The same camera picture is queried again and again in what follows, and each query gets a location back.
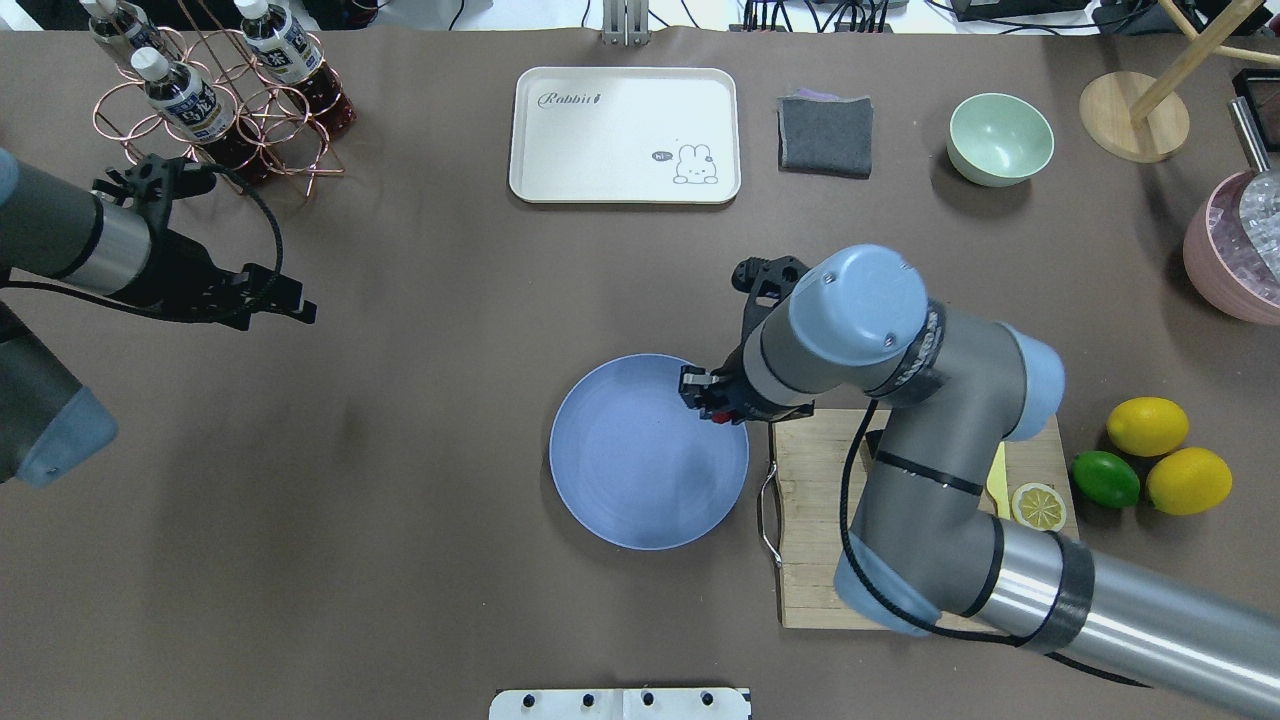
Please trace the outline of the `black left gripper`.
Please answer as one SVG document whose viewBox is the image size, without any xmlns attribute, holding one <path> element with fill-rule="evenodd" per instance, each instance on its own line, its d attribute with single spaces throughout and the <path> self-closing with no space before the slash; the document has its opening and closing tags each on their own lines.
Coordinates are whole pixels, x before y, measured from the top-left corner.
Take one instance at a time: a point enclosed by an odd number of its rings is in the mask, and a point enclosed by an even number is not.
<svg viewBox="0 0 1280 720">
<path fill-rule="evenodd" d="M 152 238 L 140 306 L 175 322 L 248 323 L 264 311 L 314 324 L 317 315 L 301 282 L 252 263 L 223 270 L 201 243 L 173 231 Z"/>
</svg>

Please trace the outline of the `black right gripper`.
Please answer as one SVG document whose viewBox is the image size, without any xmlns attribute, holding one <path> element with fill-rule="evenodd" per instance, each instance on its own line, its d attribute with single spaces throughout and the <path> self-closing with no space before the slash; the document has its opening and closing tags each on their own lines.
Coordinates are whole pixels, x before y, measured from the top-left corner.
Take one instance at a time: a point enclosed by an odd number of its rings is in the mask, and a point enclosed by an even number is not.
<svg viewBox="0 0 1280 720">
<path fill-rule="evenodd" d="M 682 365 L 678 393 L 687 407 L 727 414 L 735 424 L 808 418 L 817 398 L 783 383 L 772 372 L 762 345 L 741 345 L 714 372 Z"/>
</svg>

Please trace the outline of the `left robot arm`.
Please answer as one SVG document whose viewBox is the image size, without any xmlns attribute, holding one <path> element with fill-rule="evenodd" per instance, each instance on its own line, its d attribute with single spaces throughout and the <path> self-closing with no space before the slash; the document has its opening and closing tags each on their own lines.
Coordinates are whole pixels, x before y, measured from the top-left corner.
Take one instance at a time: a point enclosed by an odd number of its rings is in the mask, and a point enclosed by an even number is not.
<svg viewBox="0 0 1280 720">
<path fill-rule="evenodd" d="M 47 293 L 134 318 L 247 331 L 271 314 L 311 324 L 316 305 L 284 270 L 280 224 L 247 179 L 228 167 L 148 155 L 84 190 L 1 155 L 3 295 Z M 268 223 L 271 261 L 219 266 L 204 245 L 172 228 L 172 209 L 237 187 Z M 118 433 L 102 401 L 3 301 L 3 480 L 41 488 L 105 450 Z"/>
</svg>

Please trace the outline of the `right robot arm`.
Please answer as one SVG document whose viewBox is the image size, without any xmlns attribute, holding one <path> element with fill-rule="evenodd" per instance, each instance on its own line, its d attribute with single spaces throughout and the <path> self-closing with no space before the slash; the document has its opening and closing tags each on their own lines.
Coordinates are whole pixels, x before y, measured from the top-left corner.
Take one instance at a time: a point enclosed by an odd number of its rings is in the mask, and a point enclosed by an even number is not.
<svg viewBox="0 0 1280 720">
<path fill-rule="evenodd" d="M 739 347 L 684 366 L 685 404 L 716 423 L 810 416 L 840 386 L 890 407 L 858 506 L 841 489 L 841 564 L 856 611 L 947 635 L 951 612 L 1002 644 L 1124 685 L 1277 716 L 1277 620 L 1057 530 L 979 509 L 998 446 L 1038 434 L 1065 370 L 1047 345 L 932 299 L 897 252 L 855 245 L 809 268 L 749 258 Z"/>
</svg>

